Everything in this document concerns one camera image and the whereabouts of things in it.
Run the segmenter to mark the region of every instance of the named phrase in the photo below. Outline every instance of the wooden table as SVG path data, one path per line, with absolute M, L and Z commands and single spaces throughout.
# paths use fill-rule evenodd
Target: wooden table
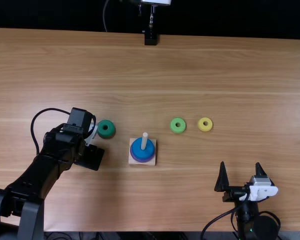
M 300 40 L 163 35 L 144 46 L 141 34 L 0 29 L 0 188 L 32 162 L 30 123 L 49 107 L 86 109 L 116 135 L 93 142 L 106 150 L 99 171 L 73 165 L 56 182 L 46 231 L 200 231 L 233 207 L 214 192 L 221 161 L 232 185 L 260 162 L 279 188 L 260 209 L 300 231 Z M 41 115 L 40 146 L 67 119 Z M 142 132 L 157 139 L 154 167 L 128 165 Z M 209 230 L 231 231 L 229 216 Z

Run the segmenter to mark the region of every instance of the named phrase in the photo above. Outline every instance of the blue ring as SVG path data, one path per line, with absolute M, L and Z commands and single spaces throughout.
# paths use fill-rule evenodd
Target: blue ring
M 130 153 L 134 160 L 139 163 L 146 163 L 150 161 L 155 155 L 155 145 L 148 139 L 146 141 L 145 149 L 141 149 L 142 137 L 137 138 L 130 147 Z

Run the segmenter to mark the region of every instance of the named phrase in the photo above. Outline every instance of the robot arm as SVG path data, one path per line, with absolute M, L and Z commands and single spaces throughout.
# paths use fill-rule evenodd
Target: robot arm
M 95 124 L 90 112 L 73 108 L 67 123 L 45 134 L 42 150 L 27 170 L 0 189 L 0 217 L 21 217 L 19 226 L 0 221 L 0 240 L 44 239 L 44 200 L 62 172 L 72 164 L 99 169 L 104 150 L 85 141 L 95 132 Z
M 231 215 L 231 223 L 236 215 L 238 238 L 240 240 L 276 240 L 281 223 L 279 218 L 269 211 L 259 212 L 258 203 L 277 194 L 278 188 L 265 173 L 260 163 L 255 164 L 255 175 L 244 186 L 230 186 L 226 166 L 220 164 L 219 176 L 214 191 L 224 192 L 222 201 L 234 203 L 234 208 L 207 224 L 201 233 L 203 239 L 205 231 L 216 220 Z

